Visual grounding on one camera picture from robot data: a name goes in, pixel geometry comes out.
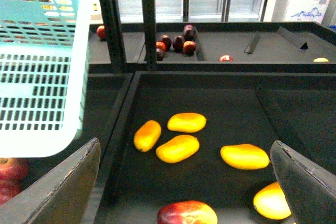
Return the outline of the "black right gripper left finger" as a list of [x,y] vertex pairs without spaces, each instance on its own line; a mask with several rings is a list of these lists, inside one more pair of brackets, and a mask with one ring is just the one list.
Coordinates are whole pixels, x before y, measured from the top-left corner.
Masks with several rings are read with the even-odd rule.
[[100,164],[91,139],[47,174],[1,205],[1,223],[81,223]]

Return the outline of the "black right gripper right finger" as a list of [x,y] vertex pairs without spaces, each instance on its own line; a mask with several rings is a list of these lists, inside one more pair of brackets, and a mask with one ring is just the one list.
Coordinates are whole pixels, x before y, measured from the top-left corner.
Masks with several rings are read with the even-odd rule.
[[281,141],[270,159],[296,223],[335,223],[334,174]]

